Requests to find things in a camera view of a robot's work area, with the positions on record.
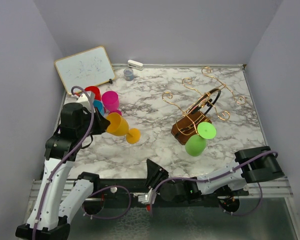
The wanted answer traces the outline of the yellow plastic wine glass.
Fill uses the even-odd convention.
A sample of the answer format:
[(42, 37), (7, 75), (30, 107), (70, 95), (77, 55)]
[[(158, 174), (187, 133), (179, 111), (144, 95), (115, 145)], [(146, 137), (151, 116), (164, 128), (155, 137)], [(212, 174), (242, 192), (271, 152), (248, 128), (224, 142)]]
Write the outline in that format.
[(128, 122), (118, 113), (110, 113), (106, 119), (110, 122), (106, 132), (116, 136), (125, 136), (126, 141), (129, 144), (136, 144), (141, 137), (141, 133), (137, 128), (130, 128)]

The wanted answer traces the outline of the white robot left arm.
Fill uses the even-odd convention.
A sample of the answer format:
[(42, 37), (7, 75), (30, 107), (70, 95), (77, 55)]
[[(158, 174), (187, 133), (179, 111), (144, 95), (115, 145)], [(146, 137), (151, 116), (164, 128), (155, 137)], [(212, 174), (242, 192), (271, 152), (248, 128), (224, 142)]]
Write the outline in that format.
[(70, 194), (63, 199), (68, 174), (74, 166), (83, 140), (103, 134), (110, 122), (95, 109), (81, 103), (67, 103), (60, 113), (60, 124), (45, 143), (44, 171), (35, 206), (26, 223), (16, 229), (23, 240), (66, 240), (71, 221), (87, 197), (101, 190), (98, 174), (82, 172)]

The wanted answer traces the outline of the blue plastic wine glass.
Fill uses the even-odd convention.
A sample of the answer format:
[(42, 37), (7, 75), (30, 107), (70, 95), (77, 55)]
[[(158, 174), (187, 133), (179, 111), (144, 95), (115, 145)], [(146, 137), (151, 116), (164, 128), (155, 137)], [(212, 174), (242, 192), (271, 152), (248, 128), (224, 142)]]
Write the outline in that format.
[(105, 115), (105, 107), (103, 105), (103, 103), (100, 100), (95, 99), (93, 101), (93, 106), (95, 110), (98, 110), (98, 112), (104, 116)]

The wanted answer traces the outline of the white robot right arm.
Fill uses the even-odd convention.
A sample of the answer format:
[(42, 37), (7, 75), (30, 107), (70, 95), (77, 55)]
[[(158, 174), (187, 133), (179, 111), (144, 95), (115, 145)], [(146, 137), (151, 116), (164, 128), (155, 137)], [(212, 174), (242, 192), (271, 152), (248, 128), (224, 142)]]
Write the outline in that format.
[(217, 190), (230, 196), (246, 184), (268, 182), (285, 174), (278, 161), (278, 152), (269, 146), (242, 149), (234, 153), (225, 167), (195, 177), (169, 177), (166, 170), (159, 170), (155, 176), (147, 176), (149, 192), (139, 196), (145, 205), (155, 202), (156, 195), (166, 202), (190, 202)]

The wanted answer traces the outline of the magenta plastic wine glass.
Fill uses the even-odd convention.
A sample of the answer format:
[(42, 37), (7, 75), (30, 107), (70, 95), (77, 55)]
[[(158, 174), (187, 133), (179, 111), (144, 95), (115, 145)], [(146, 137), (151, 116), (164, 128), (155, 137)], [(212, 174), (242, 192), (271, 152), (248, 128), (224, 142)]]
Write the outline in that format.
[(117, 92), (111, 90), (106, 91), (101, 96), (101, 101), (109, 114), (117, 113), (120, 116), (122, 115), (122, 112), (119, 110), (120, 101)]

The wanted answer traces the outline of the green plastic wine glass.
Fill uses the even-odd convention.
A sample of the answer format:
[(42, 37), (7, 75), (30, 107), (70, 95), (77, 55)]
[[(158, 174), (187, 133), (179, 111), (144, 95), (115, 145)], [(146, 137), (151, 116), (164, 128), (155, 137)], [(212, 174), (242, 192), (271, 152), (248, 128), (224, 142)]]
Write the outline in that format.
[(197, 126), (197, 133), (192, 135), (185, 144), (185, 151), (192, 157), (202, 154), (207, 146), (207, 140), (217, 135), (216, 128), (209, 122), (201, 122)]

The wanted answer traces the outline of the red plastic wine glass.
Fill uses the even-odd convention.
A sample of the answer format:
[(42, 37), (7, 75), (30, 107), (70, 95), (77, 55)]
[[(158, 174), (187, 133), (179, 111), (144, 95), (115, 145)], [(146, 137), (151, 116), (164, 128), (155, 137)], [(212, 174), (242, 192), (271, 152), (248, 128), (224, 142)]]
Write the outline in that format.
[(88, 86), (84, 90), (86, 92), (92, 92), (92, 93), (94, 93), (94, 99), (98, 100), (98, 101), (101, 101), (102, 96), (101, 96), (100, 90), (99, 90), (99, 88), (97, 86)]

